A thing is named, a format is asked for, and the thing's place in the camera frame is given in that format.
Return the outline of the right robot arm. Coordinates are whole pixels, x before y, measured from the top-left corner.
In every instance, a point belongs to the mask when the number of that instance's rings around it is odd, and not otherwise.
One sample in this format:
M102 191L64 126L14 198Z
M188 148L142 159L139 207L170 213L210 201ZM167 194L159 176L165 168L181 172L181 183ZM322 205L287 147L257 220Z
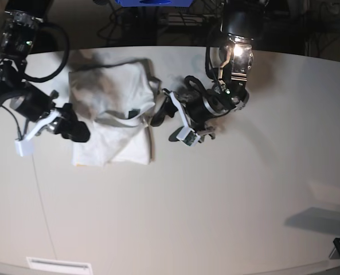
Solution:
M36 127L29 131L17 128L17 140L24 142L27 135L39 135L47 130L76 143L86 143L90 131L85 122L80 121L71 103L57 107L54 100L57 91L46 94L36 83L45 83L58 76L68 63L70 42L66 31L47 20L52 1L8 1L5 13L8 15L0 34L0 108L10 101L7 112L16 111L25 118L25 123L33 122ZM45 77L32 77L25 70L27 57L32 52L38 34L44 29L53 29L61 34L64 52L58 68Z

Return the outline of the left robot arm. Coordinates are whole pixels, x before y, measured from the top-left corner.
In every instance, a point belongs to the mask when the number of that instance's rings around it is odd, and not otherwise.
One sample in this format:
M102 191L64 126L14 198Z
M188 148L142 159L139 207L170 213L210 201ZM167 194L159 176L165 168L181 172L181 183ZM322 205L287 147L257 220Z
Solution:
M207 89L200 79L188 75L183 91L162 89L165 99L150 125L159 127L166 117L179 114L182 125L170 135L170 142L194 146L206 136L215 139L216 128L209 121L245 108L254 59L252 41L261 36L267 5L267 1L224 1L219 24L224 42L218 50L218 67L213 66L209 44L205 51L205 72L212 87Z

